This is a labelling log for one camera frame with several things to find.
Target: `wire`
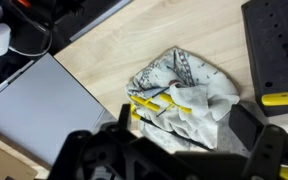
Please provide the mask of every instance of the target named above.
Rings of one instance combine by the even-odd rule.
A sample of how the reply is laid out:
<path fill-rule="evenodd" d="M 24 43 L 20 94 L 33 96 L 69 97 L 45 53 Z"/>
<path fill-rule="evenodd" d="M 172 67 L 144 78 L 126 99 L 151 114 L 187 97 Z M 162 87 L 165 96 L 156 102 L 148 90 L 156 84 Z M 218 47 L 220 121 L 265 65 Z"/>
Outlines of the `wire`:
<path fill-rule="evenodd" d="M 20 51 L 16 50 L 15 48 L 13 48 L 13 47 L 11 47 L 11 46 L 9 47 L 9 49 L 10 49 L 11 51 L 16 52 L 16 53 L 18 53 L 18 54 L 20 54 L 20 55 L 23 55 L 23 56 L 42 56 L 42 55 L 46 54 L 47 51 L 51 48 L 52 42 L 53 42 L 53 36 L 52 36 L 52 33 L 50 33 L 50 38 L 49 38 L 49 43 L 48 43 L 47 48 L 46 48 L 43 52 L 38 53 L 38 54 L 27 54 L 27 53 L 23 53 L 23 52 L 20 52 Z"/>

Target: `wooden table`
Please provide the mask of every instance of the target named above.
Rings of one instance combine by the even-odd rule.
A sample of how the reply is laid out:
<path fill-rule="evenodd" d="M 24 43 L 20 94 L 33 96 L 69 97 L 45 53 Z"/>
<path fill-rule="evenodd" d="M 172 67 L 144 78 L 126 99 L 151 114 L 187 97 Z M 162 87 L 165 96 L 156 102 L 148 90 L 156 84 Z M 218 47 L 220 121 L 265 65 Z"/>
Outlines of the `wooden table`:
<path fill-rule="evenodd" d="M 254 101 L 240 8 L 246 1 L 134 0 L 55 57 L 116 118 L 128 102 L 125 85 L 174 46 L 221 69 L 242 100 Z M 288 131 L 288 114 L 270 121 Z M 10 148 L 7 151 L 46 178 L 47 170 Z"/>

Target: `white cable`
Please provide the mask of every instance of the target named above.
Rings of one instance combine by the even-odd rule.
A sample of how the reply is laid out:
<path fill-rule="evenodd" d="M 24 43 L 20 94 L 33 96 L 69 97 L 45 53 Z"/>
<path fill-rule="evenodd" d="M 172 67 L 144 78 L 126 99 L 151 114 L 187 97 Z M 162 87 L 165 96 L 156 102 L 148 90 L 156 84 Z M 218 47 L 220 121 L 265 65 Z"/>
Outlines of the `white cable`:
<path fill-rule="evenodd" d="M 27 53 L 23 53 L 23 52 L 20 52 L 20 51 L 16 50 L 15 48 L 13 48 L 13 47 L 11 47 L 11 46 L 9 47 L 9 49 L 10 49 L 11 51 L 16 52 L 16 53 L 18 53 L 18 54 L 20 54 L 20 55 L 23 55 L 23 56 L 42 56 L 42 55 L 46 54 L 47 51 L 51 48 L 52 42 L 53 42 L 53 37 L 52 37 L 52 33 L 50 33 L 50 38 L 49 38 L 49 43 L 48 43 L 47 48 L 46 48 L 43 52 L 38 53 L 38 54 L 27 54 Z"/>

